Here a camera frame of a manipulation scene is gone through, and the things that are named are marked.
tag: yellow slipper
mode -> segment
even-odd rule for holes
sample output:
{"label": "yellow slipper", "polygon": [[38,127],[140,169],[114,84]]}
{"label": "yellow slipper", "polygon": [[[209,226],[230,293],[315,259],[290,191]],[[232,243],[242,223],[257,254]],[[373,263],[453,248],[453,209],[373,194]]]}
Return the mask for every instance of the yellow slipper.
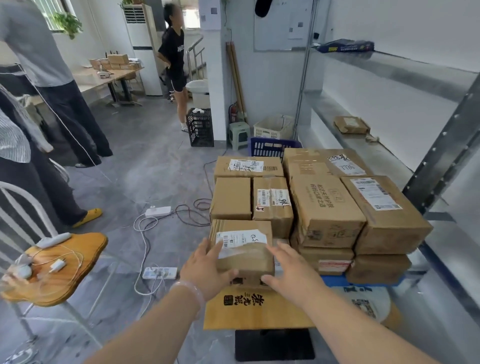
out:
{"label": "yellow slipper", "polygon": [[96,218],[100,217],[102,214],[103,212],[101,208],[92,208],[91,210],[88,210],[87,215],[83,219],[81,219],[76,224],[72,225],[72,227],[78,228],[79,226],[82,226],[83,224],[86,224],[89,221],[95,220]]}

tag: person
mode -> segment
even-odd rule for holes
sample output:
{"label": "person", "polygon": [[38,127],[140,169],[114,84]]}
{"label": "person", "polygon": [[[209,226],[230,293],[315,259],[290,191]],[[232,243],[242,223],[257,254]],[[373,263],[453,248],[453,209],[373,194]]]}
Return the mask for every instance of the person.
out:
{"label": "person", "polygon": [[[0,0],[0,41],[15,53],[39,94],[56,114],[79,163],[91,167],[113,153],[60,55],[45,17],[31,0]],[[85,131],[92,137],[96,151]]]}
{"label": "person", "polygon": [[[219,242],[207,253],[204,239],[160,303],[84,364],[172,364],[204,300],[214,298],[238,275],[219,274]],[[435,364],[422,351],[372,320],[325,286],[322,278],[289,245],[267,246],[284,274],[262,281],[301,308],[315,324],[340,364]]]}
{"label": "person", "polygon": [[[77,205],[72,189],[45,155],[52,149],[25,109],[0,85],[0,182],[29,192],[59,231],[65,225],[78,227],[102,215],[100,208],[86,211]],[[8,210],[10,204],[2,193],[0,197],[3,209]]]}
{"label": "person", "polygon": [[158,57],[167,64],[167,77],[173,87],[175,100],[177,101],[177,113],[180,120],[181,130],[188,132],[186,115],[188,92],[185,85],[187,79],[183,72],[183,54],[185,35],[182,30],[183,13],[178,5],[165,4],[163,15],[168,24],[168,29],[162,36],[162,45],[158,49]]}

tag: black shorts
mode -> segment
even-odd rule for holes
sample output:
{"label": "black shorts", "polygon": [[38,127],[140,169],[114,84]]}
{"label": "black shorts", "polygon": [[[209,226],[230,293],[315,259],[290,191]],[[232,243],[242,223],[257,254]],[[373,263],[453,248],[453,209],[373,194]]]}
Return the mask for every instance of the black shorts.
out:
{"label": "black shorts", "polygon": [[187,78],[185,77],[185,75],[184,74],[171,75],[169,76],[169,78],[173,87],[173,91],[182,92],[183,88],[187,84]]}

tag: white plastic basket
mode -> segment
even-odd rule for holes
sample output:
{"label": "white plastic basket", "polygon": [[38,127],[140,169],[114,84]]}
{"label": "white plastic basket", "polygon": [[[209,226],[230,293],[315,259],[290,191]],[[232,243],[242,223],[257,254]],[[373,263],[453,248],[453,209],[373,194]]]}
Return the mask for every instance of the white plastic basket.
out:
{"label": "white plastic basket", "polygon": [[288,115],[274,115],[256,123],[253,134],[263,138],[290,139],[293,137],[295,119]]}

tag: bracelet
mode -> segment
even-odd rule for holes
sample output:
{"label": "bracelet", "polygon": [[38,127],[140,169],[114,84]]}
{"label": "bracelet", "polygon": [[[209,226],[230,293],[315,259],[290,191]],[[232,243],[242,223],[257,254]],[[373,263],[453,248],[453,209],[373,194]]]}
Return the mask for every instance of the bracelet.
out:
{"label": "bracelet", "polygon": [[176,286],[184,286],[184,287],[187,287],[194,295],[195,297],[197,298],[197,301],[198,301],[198,304],[200,305],[200,311],[203,310],[203,308],[205,307],[205,298],[204,298],[204,294],[202,293],[201,290],[199,290],[193,283],[191,282],[188,282],[186,280],[178,280],[176,281],[174,284],[172,284],[172,286],[170,287],[170,291],[176,287]]}

